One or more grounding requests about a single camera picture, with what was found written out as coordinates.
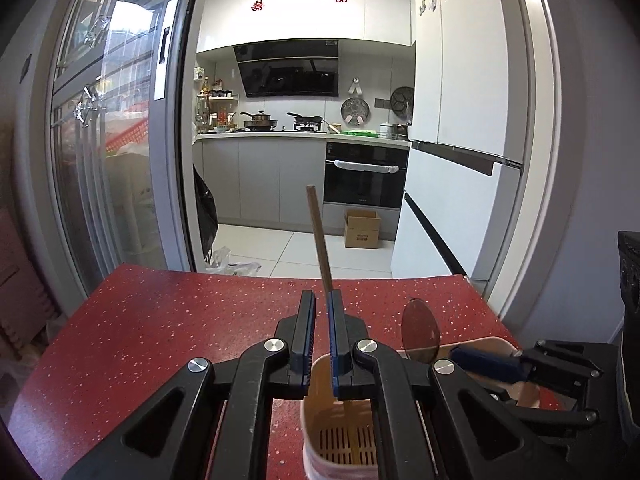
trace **countertop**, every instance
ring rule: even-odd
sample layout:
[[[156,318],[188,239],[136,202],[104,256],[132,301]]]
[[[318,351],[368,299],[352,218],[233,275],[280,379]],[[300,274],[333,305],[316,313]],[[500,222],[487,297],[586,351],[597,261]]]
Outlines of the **countertop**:
[[[391,146],[408,150],[411,142],[408,140],[383,139],[382,137],[362,137],[353,135],[328,134],[326,132],[233,132],[231,134],[198,134],[194,142],[205,139],[236,139],[239,137],[276,137],[292,139],[325,139],[334,142],[346,142],[348,144],[372,144],[373,146]]]
[[[402,309],[428,302],[448,344],[516,341],[462,276],[335,280],[348,314],[401,349]],[[220,362],[273,336],[304,289],[318,296],[314,358],[328,352],[321,280],[236,278],[122,265],[85,301],[43,355],[9,428],[44,480],[58,480],[189,359]],[[543,399],[543,406],[550,403]],[[303,479],[300,404],[275,400],[267,478]]]

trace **oven handle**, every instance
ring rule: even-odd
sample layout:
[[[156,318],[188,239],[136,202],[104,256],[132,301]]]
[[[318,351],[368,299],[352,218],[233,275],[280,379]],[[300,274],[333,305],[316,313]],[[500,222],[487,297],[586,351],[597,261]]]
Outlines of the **oven handle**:
[[[400,168],[397,166],[379,166],[377,164],[359,164],[357,162],[347,162],[345,160],[334,160],[334,166],[341,170],[350,171],[370,171],[371,173],[397,173]]]

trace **refrigerator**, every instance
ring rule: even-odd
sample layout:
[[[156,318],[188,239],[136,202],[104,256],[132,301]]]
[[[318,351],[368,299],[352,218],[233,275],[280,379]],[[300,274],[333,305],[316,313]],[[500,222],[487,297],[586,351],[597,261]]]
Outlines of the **refrigerator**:
[[[518,0],[416,6],[412,147],[391,271],[464,274],[484,291],[510,232],[526,152],[522,12]]]

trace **black oven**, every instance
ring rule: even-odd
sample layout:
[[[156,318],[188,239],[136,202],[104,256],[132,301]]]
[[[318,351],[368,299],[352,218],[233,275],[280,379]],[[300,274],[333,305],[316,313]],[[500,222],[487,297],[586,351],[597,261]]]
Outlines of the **black oven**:
[[[324,201],[400,209],[407,150],[328,142]]]

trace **chopstick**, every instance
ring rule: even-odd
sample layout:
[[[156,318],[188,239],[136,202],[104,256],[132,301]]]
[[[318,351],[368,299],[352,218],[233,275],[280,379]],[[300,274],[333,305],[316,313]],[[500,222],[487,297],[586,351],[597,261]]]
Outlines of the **chopstick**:
[[[331,278],[329,256],[326,252],[326,242],[324,240],[324,231],[322,230],[322,217],[320,216],[316,186],[306,186],[306,201],[309,204],[309,213],[311,214],[311,225],[314,230],[314,240],[316,242],[316,253],[318,254],[318,265],[320,266],[324,296],[328,300],[332,290],[334,290],[334,281]],[[350,400],[344,400],[342,406],[344,408],[344,420],[347,425],[347,435],[351,448],[351,461],[354,465],[361,465],[360,446],[358,445],[358,435],[356,434],[356,425],[354,424],[354,406]]]
[[[328,299],[331,291],[334,290],[334,282],[331,279],[331,267],[329,267],[329,256],[326,253],[326,243],[322,232],[322,217],[320,216],[320,206],[318,205],[318,195],[316,186],[306,186],[306,200],[309,204],[311,214],[311,226],[314,230],[314,240],[316,241],[316,253],[318,254],[318,265],[320,265],[320,276],[324,295]]]

